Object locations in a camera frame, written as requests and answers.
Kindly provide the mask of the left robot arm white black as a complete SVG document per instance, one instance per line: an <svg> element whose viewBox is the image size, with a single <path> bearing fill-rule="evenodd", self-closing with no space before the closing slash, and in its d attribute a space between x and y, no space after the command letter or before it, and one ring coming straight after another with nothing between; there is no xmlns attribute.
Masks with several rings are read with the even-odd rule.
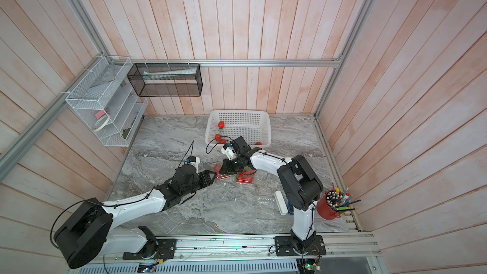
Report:
<svg viewBox="0 0 487 274"><path fill-rule="evenodd" d="M161 256L159 241L148 227L130 230L119 227L185 203L198 190L212 185L216 176L214 171L198 172L195 166L184 164L172 178L146 193L118 201L100 202L96 198L79 201L65 223L52 226L49 239L71 269L108 254L127 253L141 259Z"/></svg>

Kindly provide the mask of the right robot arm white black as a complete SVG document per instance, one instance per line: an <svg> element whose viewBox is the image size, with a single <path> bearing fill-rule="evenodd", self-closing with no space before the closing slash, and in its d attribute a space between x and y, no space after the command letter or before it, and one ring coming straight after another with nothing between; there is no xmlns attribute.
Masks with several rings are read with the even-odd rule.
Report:
<svg viewBox="0 0 487 274"><path fill-rule="evenodd" d="M224 144L221 152L226 157L221 174L241 173L248 167L277 176L294 210L291 236L302 244L313 240L315 212L323 184L304 156L277 156L259 147L252 148L241 136Z"/></svg>

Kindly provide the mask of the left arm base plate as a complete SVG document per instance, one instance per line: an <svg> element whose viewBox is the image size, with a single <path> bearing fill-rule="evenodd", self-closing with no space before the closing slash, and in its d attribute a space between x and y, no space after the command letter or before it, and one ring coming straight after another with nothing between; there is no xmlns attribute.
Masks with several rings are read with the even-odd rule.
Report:
<svg viewBox="0 0 487 274"><path fill-rule="evenodd" d="M175 238L158 238L148 241L137 253L125 252L123 260L171 260L175 255Z"/></svg>

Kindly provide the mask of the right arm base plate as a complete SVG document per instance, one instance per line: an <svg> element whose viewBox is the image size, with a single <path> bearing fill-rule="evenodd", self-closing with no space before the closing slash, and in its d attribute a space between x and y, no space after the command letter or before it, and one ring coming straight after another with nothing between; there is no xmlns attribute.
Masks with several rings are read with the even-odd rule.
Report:
<svg viewBox="0 0 487 274"><path fill-rule="evenodd" d="M322 236L313 234L301 241L291 235L274 238L277 256L325 256L327 254Z"/></svg>

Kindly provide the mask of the clear plastic clamshell container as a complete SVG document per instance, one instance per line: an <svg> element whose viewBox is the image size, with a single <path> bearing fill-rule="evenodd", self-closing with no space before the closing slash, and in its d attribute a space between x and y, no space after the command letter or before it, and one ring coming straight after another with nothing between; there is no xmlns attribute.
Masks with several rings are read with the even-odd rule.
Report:
<svg viewBox="0 0 487 274"><path fill-rule="evenodd" d="M243 170L238 173L236 181L237 183L242 183L242 184L252 184L254 181L255 174L256 174L256 170L254 169Z"/></svg>

